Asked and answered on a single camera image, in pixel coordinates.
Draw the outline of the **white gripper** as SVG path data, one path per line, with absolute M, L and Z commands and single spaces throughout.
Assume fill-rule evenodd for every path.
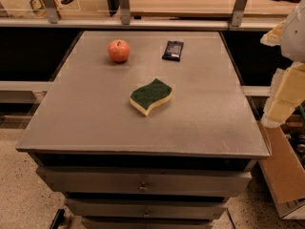
M 266 128 L 284 124 L 305 101 L 305 0 L 301 0 L 286 21 L 265 33 L 260 43 L 280 46 L 283 56 L 293 60 L 286 70 L 277 69 L 272 79 L 270 95 L 265 103 L 261 123 Z

